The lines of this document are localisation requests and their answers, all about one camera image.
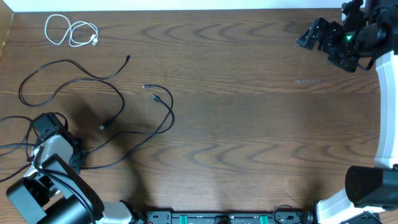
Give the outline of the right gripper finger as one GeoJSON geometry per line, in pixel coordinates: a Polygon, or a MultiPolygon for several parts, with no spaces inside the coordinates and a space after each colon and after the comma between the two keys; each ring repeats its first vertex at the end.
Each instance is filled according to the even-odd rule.
{"type": "Polygon", "coordinates": [[[328,24],[329,22],[322,17],[315,19],[310,28],[299,39],[317,39],[319,41],[323,32],[327,30],[328,24]]]}
{"type": "Polygon", "coordinates": [[[315,44],[318,43],[317,39],[297,39],[297,46],[307,50],[313,50],[315,44]]]}

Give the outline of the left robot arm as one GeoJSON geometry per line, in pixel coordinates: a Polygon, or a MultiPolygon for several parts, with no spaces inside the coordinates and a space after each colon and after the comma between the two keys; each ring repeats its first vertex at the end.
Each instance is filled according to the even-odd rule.
{"type": "Polygon", "coordinates": [[[38,138],[32,145],[27,173],[6,195],[27,223],[147,223],[147,217],[125,201],[103,202],[80,177],[86,153],[81,141],[57,113],[31,122],[38,138]]]}

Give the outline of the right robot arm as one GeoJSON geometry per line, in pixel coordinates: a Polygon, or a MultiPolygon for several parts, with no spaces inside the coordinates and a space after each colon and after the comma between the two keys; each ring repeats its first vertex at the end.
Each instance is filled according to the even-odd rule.
{"type": "Polygon", "coordinates": [[[341,5],[341,13],[340,23],[315,19],[296,44],[317,47],[346,72],[376,72],[377,150],[373,166],[351,166],[344,187],[314,203],[301,223],[380,223],[381,213],[397,210],[397,1],[352,0],[341,5]]]}

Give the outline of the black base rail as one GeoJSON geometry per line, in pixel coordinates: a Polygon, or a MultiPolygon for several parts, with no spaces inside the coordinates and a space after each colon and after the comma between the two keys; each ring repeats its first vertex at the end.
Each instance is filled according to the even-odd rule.
{"type": "Polygon", "coordinates": [[[143,224],[305,224],[314,223],[313,215],[293,210],[276,212],[144,212],[143,224]]]}

